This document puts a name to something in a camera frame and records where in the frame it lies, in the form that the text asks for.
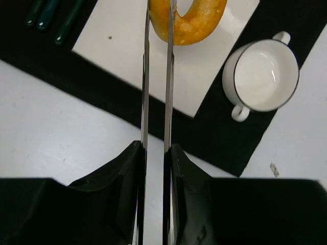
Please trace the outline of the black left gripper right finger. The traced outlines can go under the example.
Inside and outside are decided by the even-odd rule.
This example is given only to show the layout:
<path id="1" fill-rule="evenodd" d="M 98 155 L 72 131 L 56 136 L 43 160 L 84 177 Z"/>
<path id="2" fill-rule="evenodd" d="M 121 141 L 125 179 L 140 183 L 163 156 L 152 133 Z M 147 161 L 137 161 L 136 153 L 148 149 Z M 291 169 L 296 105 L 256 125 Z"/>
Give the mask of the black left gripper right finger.
<path id="1" fill-rule="evenodd" d="M 212 177 L 173 144 L 165 244 L 326 244 L 326 190 L 315 180 Z"/>

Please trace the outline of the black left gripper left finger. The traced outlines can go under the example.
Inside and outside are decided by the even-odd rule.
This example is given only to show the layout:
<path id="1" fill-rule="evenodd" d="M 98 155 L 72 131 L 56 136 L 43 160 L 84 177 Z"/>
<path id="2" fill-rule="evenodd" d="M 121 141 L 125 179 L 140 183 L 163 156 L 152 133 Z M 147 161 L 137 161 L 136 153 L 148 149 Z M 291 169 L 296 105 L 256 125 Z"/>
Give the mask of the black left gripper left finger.
<path id="1" fill-rule="evenodd" d="M 1 179 L 1 244 L 131 244 L 143 146 L 133 141 L 92 173 Z"/>

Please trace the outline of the metal tongs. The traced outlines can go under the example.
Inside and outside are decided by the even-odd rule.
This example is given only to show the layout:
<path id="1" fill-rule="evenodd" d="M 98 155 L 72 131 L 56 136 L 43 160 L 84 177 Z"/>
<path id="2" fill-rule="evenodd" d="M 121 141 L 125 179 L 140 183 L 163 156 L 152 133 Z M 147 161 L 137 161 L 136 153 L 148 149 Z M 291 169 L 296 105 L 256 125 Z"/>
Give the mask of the metal tongs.
<path id="1" fill-rule="evenodd" d="M 151 134 L 164 141 L 163 159 L 163 217 L 162 244 L 171 242 L 171 138 L 173 116 L 173 87 L 174 87 L 174 23 L 177 1 L 169 1 L 168 5 L 168 35 L 166 53 L 166 98 L 164 103 L 149 96 L 150 85 L 150 1 L 147 1 L 142 81 L 142 114 L 141 114 L 141 168 L 138 181 L 137 216 L 135 243 L 144 244 L 144 213 L 146 197 L 147 149 L 148 135 Z"/>

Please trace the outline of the yellow ring donut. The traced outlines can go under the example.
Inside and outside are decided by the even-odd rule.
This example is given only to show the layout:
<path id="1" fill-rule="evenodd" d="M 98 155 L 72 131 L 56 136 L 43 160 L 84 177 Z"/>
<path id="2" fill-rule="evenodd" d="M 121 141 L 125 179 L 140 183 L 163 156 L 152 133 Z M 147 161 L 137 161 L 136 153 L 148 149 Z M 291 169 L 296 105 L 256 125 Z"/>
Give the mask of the yellow ring donut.
<path id="1" fill-rule="evenodd" d="M 219 24 L 227 0 L 193 1 L 184 16 L 175 12 L 174 44 L 192 45 L 207 38 Z M 150 1 L 150 20 L 156 35 L 168 41 L 170 1 Z"/>

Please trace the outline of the white two-handled cup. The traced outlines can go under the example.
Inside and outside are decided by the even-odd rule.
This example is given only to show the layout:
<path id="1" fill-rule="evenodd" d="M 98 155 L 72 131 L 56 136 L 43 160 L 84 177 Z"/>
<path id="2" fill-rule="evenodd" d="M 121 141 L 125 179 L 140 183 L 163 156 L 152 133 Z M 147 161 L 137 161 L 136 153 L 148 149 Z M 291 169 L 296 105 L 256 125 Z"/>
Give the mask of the white two-handled cup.
<path id="1" fill-rule="evenodd" d="M 291 36 L 282 31 L 271 39 L 251 42 L 233 52 L 222 73 L 223 91 L 234 105 L 233 120 L 249 113 L 270 112 L 293 96 L 299 82 L 299 65 L 289 48 Z"/>

